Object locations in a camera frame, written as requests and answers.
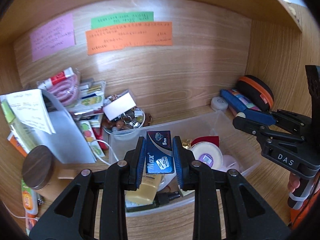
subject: human hand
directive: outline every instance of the human hand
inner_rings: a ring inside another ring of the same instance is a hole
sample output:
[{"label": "human hand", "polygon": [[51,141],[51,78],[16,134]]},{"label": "human hand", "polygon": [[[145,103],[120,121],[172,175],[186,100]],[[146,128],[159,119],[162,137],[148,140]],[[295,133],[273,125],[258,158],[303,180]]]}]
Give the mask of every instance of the human hand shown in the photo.
[{"label": "human hand", "polygon": [[[298,187],[300,186],[300,179],[297,175],[293,174],[292,172],[290,172],[290,176],[289,176],[289,182],[288,182],[288,190],[293,193]],[[318,187],[316,188],[315,193],[320,189],[320,183],[318,185]]]}]

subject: orange stripe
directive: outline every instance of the orange stripe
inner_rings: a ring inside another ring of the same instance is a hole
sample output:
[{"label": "orange stripe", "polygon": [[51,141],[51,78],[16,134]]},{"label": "orange stripe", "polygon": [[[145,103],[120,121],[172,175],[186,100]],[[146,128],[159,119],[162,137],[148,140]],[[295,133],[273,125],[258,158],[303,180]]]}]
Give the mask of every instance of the orange stripe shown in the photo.
[{"label": "orange stripe", "polygon": [[268,101],[268,104],[270,106],[270,108],[273,106],[273,99],[271,97],[271,95],[268,93],[267,90],[265,90],[261,85],[259,85],[257,82],[255,82],[254,80],[252,80],[251,78],[248,77],[241,77],[239,78],[239,81],[243,81],[246,82],[247,84],[249,84],[250,86],[252,86],[253,88],[255,88],[257,91],[259,91],[262,95],[264,95]]}]

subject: wooden lid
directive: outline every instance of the wooden lid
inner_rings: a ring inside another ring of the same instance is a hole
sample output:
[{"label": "wooden lid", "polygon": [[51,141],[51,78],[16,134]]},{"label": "wooden lid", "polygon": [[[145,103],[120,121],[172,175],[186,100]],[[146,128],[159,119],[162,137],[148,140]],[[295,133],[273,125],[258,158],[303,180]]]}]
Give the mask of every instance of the wooden lid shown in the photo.
[{"label": "wooden lid", "polygon": [[42,189],[53,174],[54,156],[47,146],[39,145],[29,152],[22,166],[22,178],[33,190]]}]

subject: green paper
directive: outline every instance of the green paper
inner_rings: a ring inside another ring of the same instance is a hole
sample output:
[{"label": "green paper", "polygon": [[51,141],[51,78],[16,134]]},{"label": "green paper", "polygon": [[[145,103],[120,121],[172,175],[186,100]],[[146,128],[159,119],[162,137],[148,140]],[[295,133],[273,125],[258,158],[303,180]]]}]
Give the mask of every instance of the green paper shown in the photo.
[{"label": "green paper", "polygon": [[91,19],[91,29],[121,23],[153,22],[153,12],[114,13]]}]

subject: bowl of beads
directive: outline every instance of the bowl of beads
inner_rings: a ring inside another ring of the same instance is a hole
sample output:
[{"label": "bowl of beads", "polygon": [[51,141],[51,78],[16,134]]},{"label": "bowl of beads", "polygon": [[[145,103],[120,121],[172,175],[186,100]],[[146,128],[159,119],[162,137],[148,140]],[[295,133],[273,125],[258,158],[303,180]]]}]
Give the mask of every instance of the bowl of beads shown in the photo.
[{"label": "bowl of beads", "polygon": [[117,131],[126,131],[117,136],[117,139],[124,140],[128,139],[128,134],[132,134],[132,137],[134,137],[135,130],[142,127],[145,120],[145,113],[140,108],[134,107],[113,120],[108,120],[108,118],[105,117],[102,120],[102,126],[108,134]]}]

